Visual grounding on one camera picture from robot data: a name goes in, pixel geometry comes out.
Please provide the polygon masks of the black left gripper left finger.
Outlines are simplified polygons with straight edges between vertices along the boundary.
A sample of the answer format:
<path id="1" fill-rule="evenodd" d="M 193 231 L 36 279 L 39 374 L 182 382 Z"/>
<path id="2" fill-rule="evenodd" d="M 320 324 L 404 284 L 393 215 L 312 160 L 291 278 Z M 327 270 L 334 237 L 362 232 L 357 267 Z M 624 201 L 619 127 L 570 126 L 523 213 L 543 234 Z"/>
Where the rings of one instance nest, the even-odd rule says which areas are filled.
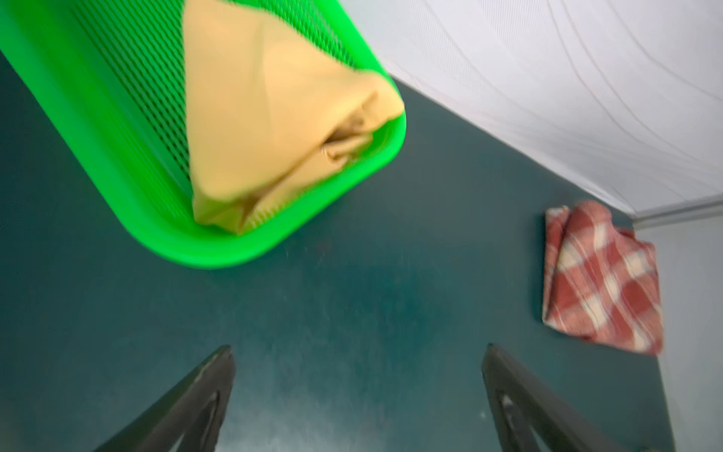
<path id="1" fill-rule="evenodd" d="M 214 451 L 235 380 L 232 348 L 221 346 L 99 451 Z"/>

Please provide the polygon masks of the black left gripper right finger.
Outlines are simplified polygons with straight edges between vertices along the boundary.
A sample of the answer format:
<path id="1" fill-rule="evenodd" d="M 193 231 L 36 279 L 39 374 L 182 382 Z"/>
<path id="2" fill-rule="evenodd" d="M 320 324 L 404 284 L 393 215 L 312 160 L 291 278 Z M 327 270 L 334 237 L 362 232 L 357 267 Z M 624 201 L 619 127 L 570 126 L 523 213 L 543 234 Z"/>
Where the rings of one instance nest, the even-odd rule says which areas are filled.
<path id="1" fill-rule="evenodd" d="M 495 344 L 481 365 L 502 450 L 623 451 L 582 414 Z"/>

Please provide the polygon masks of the yellow tan skirt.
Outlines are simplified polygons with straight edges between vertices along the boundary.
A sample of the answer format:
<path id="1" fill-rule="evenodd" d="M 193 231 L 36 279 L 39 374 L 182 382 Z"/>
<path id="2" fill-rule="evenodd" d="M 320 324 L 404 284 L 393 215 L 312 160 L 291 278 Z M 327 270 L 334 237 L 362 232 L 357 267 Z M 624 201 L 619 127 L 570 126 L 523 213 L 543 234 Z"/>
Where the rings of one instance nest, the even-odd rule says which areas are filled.
<path id="1" fill-rule="evenodd" d="M 189 1 L 183 17 L 186 135 L 199 224 L 248 222 L 340 173 L 403 101 L 276 16 Z"/>

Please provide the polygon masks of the red plaid skirt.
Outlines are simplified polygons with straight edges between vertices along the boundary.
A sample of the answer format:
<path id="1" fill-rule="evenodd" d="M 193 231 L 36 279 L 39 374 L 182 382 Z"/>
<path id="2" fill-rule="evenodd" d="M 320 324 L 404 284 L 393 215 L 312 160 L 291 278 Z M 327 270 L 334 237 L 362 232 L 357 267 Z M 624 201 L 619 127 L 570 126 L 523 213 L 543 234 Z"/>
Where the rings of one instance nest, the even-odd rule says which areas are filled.
<path id="1" fill-rule="evenodd" d="M 589 343 L 657 355 L 664 326 L 655 246 L 585 201 L 545 213 L 541 320 Z"/>

